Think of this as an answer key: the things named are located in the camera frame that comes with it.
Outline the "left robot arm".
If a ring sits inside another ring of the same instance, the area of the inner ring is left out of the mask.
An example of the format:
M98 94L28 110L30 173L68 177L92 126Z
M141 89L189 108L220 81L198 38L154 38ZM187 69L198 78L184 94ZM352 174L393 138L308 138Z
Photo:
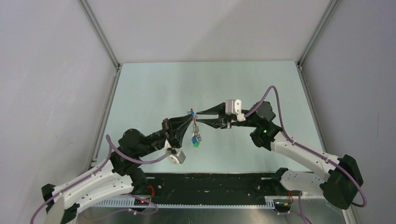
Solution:
M147 178L140 165L161 162L168 158L172 164L182 164L184 135L196 116L164 119L162 128L150 135L128 129L115 146L109 135L106 158L75 179L61 185L47 184L41 188L49 224L66 224L95 203L113 196L143 194Z

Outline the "red-handled key organizer with rings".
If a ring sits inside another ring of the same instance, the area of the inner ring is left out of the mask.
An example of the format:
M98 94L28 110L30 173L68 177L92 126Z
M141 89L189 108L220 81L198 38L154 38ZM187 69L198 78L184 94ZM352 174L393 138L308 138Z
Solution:
M197 125L196 120L194 120L193 123L192 123L192 137L193 136L196 136L197 139L199 140L199 142L202 141L202 137L200 135L199 127Z

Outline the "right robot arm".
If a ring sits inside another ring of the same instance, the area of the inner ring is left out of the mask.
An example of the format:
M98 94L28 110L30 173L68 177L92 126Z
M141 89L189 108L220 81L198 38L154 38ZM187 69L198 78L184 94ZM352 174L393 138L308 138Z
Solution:
M286 137L285 131L273 123L275 113L269 102L261 103L250 116L242 118L248 110L241 108L240 100L228 100L199 115L216 115L216 119L198 119L198 122L215 129L233 126L253 127L250 134L257 147L282 154L308 168L309 172L297 172L280 168L272 177L272 191L283 195L288 190L310 192L323 196L335 207L347 210L363 185L357 161L344 155L342 158L325 152L315 155L304 149L293 137Z

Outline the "left aluminium frame post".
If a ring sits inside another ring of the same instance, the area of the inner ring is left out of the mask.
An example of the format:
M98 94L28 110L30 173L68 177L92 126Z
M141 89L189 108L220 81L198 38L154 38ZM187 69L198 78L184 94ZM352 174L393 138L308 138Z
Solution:
M88 22L90 23L94 33L96 34L99 42L101 43L102 47L105 50L105 53L109 57L115 71L119 70L120 63L94 13L92 10L90 3L87 0L78 0L78 3L80 4Z

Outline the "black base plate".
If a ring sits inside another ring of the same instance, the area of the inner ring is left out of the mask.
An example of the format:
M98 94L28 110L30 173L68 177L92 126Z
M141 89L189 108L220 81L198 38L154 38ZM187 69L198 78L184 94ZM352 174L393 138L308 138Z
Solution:
M292 201L296 190L286 190L272 179L273 173L146 173L146 181L134 184L131 192L157 202L203 202L237 199L259 202L267 197Z

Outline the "aluminium frame post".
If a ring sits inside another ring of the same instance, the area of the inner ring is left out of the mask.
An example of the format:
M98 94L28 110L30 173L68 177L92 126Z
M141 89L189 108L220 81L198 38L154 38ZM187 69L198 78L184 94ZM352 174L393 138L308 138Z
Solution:
M119 70L120 63L94 13L92 10L90 3L87 0L78 0L78 3L80 4L88 22L90 23L94 33L96 34L99 42L101 43L102 47L105 50L105 53L109 57L115 71Z
M303 70L304 63L308 58L310 52L315 47L316 43L318 42L320 36L324 32L327 24L329 23L331 17L337 10L337 7L341 3L341 0L331 0L329 1L328 5L326 6L319 22L317 23L312 35L310 36L308 43L306 44L299 60L297 61L297 67L300 71Z

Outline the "right aluminium frame post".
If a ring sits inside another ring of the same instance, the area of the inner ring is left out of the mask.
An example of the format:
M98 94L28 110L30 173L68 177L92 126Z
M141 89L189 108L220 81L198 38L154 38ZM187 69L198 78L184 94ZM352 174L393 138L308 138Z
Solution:
M304 63L308 58L310 52L315 47L316 43L318 42L320 36L324 32L327 24L329 23L331 17L337 10L337 7L341 3L341 0L331 0L329 1L328 5L326 6L319 22L317 23L312 35L310 36L308 43L306 44L299 60L297 61L297 67L300 71L303 70Z

